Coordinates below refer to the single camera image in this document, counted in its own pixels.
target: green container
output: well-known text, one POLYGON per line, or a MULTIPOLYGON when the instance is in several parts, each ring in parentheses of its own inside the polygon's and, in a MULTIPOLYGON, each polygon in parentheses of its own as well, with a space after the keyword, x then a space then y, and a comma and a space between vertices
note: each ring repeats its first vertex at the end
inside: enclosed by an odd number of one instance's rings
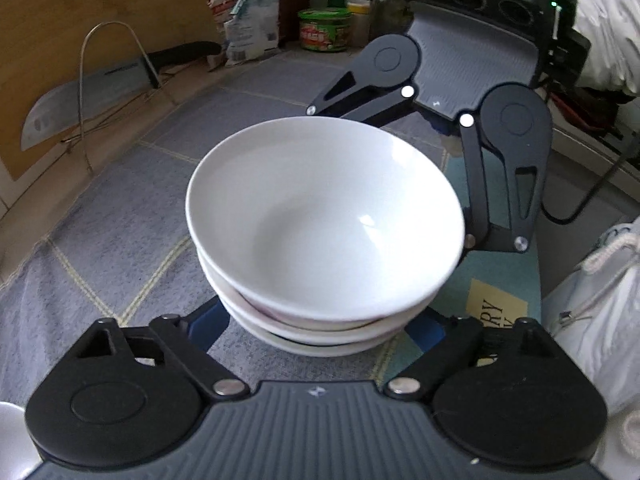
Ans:
POLYGON ((351 13, 347 9, 300 10, 300 46, 316 52, 347 49, 351 13))

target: white bowl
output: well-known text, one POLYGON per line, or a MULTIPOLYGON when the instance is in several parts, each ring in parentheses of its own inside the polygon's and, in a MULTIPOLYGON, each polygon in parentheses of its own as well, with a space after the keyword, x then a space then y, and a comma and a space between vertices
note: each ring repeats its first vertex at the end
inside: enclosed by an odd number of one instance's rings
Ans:
POLYGON ((462 209, 426 156, 336 118, 255 124, 217 145, 186 199, 204 258, 252 305, 329 322, 391 316, 453 272, 462 209))
POLYGON ((242 303, 246 306, 245 310, 251 310, 255 312, 257 315, 260 315, 262 318, 269 319, 272 322, 275 322, 280 325, 288 326, 289 328, 301 328, 304 330, 309 330, 313 332, 340 332, 342 330, 352 330, 354 328, 367 326, 368 324, 376 321, 375 319, 364 319, 360 321, 342 321, 342 322, 331 322, 331 321, 316 321, 314 319, 306 319, 304 317, 299 316, 290 316, 289 314, 282 314, 276 310, 270 310, 265 307, 255 306, 249 303, 246 298, 242 296, 237 290, 235 290, 229 283, 225 281, 225 279, 220 276, 218 272, 213 268, 213 266, 206 261, 202 252, 197 249, 198 260, 200 262, 200 267, 202 268, 207 280, 209 281, 209 285, 219 294, 226 295, 227 298, 233 297, 234 303, 242 303), (218 283, 223 283, 221 285, 223 292, 220 292, 218 288, 214 285, 214 281, 218 283))
POLYGON ((275 348, 279 348, 280 350, 284 350, 285 352, 289 352, 291 354, 303 355, 307 357, 343 357, 346 355, 353 355, 360 352, 364 352, 365 350, 369 350, 373 347, 381 345, 383 342, 391 339, 395 336, 400 330, 395 330, 393 332, 389 332, 387 334, 383 334, 381 336, 368 339, 366 341, 359 341, 357 343, 349 343, 345 345, 334 345, 334 346, 312 346, 305 345, 301 343, 297 343, 295 341, 290 341, 288 339, 281 338, 268 330, 265 330, 256 324, 249 321, 245 318, 241 312, 233 309, 233 307, 229 306, 225 303, 225 300, 220 297, 220 301, 222 305, 226 308, 226 311, 229 313, 231 317, 233 317, 238 324, 247 330, 248 333, 257 337, 261 341, 271 345, 275 348))
POLYGON ((24 409, 0 402, 0 478, 22 480, 41 461, 24 422, 24 409))
POLYGON ((265 316, 256 310, 242 295, 229 285, 198 253, 200 265, 204 271, 209 285, 216 291, 220 299, 228 308, 240 313, 246 320, 254 325, 267 330, 277 336, 309 345, 342 345, 366 341, 389 332, 403 329, 415 316, 420 314, 433 298, 423 301, 421 304, 405 310, 394 316, 388 316, 373 323, 351 330, 338 332, 322 332, 318 330, 306 330, 279 322, 265 316))

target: cleaver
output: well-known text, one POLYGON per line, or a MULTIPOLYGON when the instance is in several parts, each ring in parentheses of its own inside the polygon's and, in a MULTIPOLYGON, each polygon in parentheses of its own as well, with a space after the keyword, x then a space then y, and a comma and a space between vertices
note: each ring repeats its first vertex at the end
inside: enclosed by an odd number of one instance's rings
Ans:
MULTIPOLYGON (((151 64, 160 69, 219 54, 221 47, 212 41, 195 41, 147 54, 151 64)), ((141 56, 84 76, 84 116, 97 117, 111 107, 158 83, 141 56)), ((28 150, 78 124, 78 81, 50 90, 36 101, 22 126, 21 150, 28 150)))

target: black cable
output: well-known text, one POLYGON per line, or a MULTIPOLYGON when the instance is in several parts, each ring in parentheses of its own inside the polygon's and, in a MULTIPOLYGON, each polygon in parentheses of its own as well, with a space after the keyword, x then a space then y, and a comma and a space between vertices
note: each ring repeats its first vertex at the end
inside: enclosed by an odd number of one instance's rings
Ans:
POLYGON ((637 153, 638 147, 640 147, 640 136, 634 133, 634 138, 631 141, 628 149, 623 152, 616 162, 607 170, 607 172, 600 177, 600 179, 594 184, 594 186, 587 192, 582 201, 578 204, 578 207, 575 211, 569 215, 567 218, 556 218, 551 215, 549 211, 546 210, 544 203, 540 202, 540 210, 546 216, 546 218, 558 225, 569 225, 575 221, 575 219, 580 216, 580 214, 584 211, 584 208, 587 207, 587 204, 591 201, 591 199, 596 195, 597 192, 607 183, 607 180, 611 178, 611 176, 616 173, 616 171, 622 166, 628 158, 633 158, 633 156, 637 153))

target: white fabric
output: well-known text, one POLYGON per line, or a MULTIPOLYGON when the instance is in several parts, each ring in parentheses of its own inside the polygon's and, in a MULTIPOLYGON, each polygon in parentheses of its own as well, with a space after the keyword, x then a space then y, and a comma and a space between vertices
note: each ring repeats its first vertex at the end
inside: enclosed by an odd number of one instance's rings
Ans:
POLYGON ((591 41, 577 86, 640 94, 640 0, 578 0, 574 29, 591 41))
POLYGON ((612 416, 607 423, 607 429, 591 463, 610 480, 638 480, 640 478, 640 460, 633 453, 629 453, 628 434, 626 434, 630 423, 639 414, 640 401, 627 410, 612 416))
POLYGON ((593 463, 612 480, 640 477, 640 218, 607 230, 543 300, 543 324, 607 403, 593 463))

